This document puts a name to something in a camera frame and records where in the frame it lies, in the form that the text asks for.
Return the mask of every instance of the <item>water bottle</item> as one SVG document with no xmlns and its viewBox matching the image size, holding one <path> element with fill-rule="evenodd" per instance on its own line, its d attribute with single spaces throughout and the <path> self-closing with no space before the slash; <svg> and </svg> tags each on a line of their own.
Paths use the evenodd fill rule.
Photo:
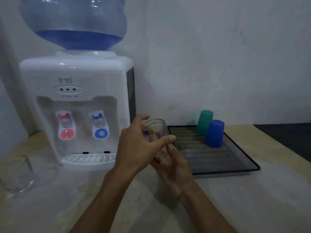
<svg viewBox="0 0 311 233">
<path fill-rule="evenodd" d="M 107 50 L 125 36 L 125 0 L 21 0 L 20 13 L 41 38 L 66 50 Z"/>
</svg>

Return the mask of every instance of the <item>red ring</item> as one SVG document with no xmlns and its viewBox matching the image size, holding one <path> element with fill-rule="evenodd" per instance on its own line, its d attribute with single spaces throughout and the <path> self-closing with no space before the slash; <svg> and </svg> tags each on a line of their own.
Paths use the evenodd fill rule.
<svg viewBox="0 0 311 233">
<path fill-rule="evenodd" d="M 65 129 L 60 133 L 60 137 L 64 140 L 70 140 L 74 137 L 74 135 L 75 135 L 75 132 L 72 129 Z"/>
</svg>

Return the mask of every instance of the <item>green cup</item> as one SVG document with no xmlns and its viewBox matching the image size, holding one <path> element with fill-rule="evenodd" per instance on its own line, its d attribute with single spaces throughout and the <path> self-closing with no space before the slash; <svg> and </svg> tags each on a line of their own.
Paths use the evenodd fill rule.
<svg viewBox="0 0 311 233">
<path fill-rule="evenodd" d="M 206 135 L 208 127 L 213 120 L 213 114 L 214 113 L 210 110 L 201 111 L 200 118 L 195 129 L 200 136 Z"/>
</svg>

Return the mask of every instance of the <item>plastic cup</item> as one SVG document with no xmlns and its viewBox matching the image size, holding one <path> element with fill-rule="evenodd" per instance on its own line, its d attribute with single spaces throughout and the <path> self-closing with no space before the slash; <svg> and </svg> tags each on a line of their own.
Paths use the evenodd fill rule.
<svg viewBox="0 0 311 233">
<path fill-rule="evenodd" d="M 143 124 L 142 133 L 144 138 L 148 142 L 153 142 L 160 139 L 163 136 L 169 135 L 169 130 L 162 119 L 151 119 Z M 166 148 L 156 155 L 157 157 L 164 157 L 167 154 Z"/>
<path fill-rule="evenodd" d="M 220 120 L 212 120 L 205 137 L 205 143 L 212 148 L 220 148 L 224 136 L 225 123 Z"/>
<path fill-rule="evenodd" d="M 208 127 L 209 127 L 211 121 L 213 120 L 213 115 L 214 115 L 214 113 L 210 110 L 202 110 L 201 111 L 200 118 L 199 118 L 199 121 L 198 121 L 197 126 L 196 126 L 196 132 L 200 136 L 206 135 L 206 133 L 208 131 Z"/>
</svg>

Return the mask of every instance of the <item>fingernail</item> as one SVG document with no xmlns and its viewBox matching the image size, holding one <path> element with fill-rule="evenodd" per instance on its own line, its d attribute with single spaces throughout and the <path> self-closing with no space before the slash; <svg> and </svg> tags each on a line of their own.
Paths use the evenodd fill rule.
<svg viewBox="0 0 311 233">
<path fill-rule="evenodd" d="M 175 141 L 176 140 L 176 136 L 174 136 L 174 135 L 169 135 L 169 139 L 170 139 L 170 141 Z"/>
<path fill-rule="evenodd" d="M 169 144 L 169 150 L 172 151 L 174 149 L 174 146 L 172 144 Z"/>
</svg>

